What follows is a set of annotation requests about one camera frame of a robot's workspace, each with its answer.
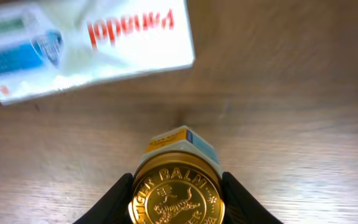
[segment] orange label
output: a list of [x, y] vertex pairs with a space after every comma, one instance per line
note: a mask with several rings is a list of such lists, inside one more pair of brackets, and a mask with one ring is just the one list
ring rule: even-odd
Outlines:
[[156, 149], [160, 149], [164, 146], [173, 144], [175, 142], [185, 140], [186, 134], [187, 134], [187, 129], [182, 128], [182, 129], [179, 129], [177, 132], [170, 134], [168, 136], [164, 136], [159, 139], [154, 139], [150, 142], [149, 146], [146, 149], [146, 152], [151, 152]]

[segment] metal cap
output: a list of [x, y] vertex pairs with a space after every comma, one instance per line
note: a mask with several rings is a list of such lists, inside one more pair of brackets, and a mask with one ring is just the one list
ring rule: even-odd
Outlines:
[[197, 156], [168, 152], [135, 173], [129, 213], [138, 224], [221, 224], [224, 203], [214, 169]]

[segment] gold lid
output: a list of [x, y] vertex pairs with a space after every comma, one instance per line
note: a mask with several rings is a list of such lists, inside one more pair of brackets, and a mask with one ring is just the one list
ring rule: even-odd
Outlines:
[[168, 152], [143, 163], [129, 204], [138, 224], [221, 224], [224, 203], [214, 169], [197, 156]]

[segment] blue logo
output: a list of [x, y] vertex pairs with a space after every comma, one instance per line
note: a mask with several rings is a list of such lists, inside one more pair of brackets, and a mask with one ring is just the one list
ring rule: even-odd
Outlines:
[[63, 39], [59, 31], [48, 31], [45, 35], [34, 38], [32, 45], [43, 60], [49, 60], [54, 66], [59, 66], [63, 47]]

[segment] table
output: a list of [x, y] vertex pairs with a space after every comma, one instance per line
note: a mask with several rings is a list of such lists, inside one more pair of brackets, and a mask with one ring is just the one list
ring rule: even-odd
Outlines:
[[72, 223], [187, 124], [285, 223], [358, 223], [358, 1], [188, 1], [196, 62], [0, 106], [0, 223]]

